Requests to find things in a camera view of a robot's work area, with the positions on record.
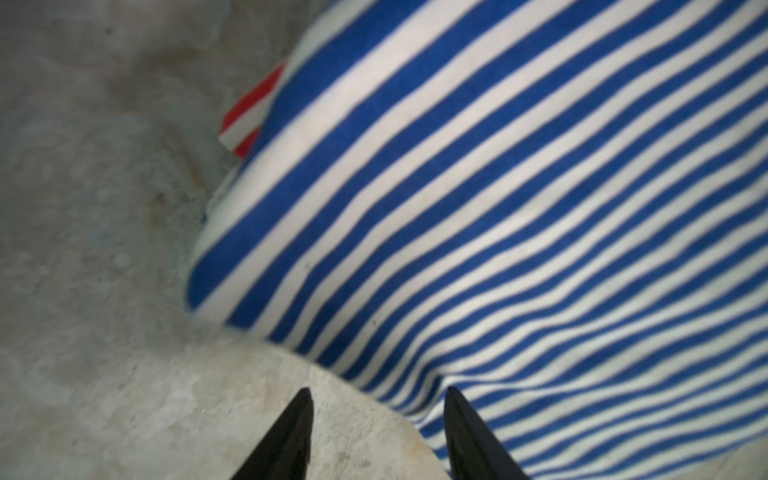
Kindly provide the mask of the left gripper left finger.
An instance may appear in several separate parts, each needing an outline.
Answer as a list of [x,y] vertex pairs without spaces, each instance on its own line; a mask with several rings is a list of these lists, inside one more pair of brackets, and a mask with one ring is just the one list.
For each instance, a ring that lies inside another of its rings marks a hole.
[[311,461],[314,403],[300,389],[232,480],[305,480]]

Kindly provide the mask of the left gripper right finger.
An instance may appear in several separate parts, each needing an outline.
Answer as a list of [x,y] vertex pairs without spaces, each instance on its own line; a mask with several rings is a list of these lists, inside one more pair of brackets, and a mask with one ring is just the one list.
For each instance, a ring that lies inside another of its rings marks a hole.
[[456,387],[443,409],[451,475],[456,480],[529,480]]

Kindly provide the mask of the navy white striped tank top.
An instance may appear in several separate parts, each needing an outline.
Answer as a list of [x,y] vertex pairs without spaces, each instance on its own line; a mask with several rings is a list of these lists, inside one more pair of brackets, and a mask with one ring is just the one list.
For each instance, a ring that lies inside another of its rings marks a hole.
[[763,1],[335,1],[186,301],[408,418],[458,388],[532,479],[767,433]]

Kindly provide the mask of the red white striped tank top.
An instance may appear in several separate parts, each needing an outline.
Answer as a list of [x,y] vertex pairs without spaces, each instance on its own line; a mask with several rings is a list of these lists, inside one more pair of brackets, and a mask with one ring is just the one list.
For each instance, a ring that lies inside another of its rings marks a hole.
[[240,159],[245,159],[259,136],[273,103],[286,66],[278,64],[224,116],[218,135],[220,143]]

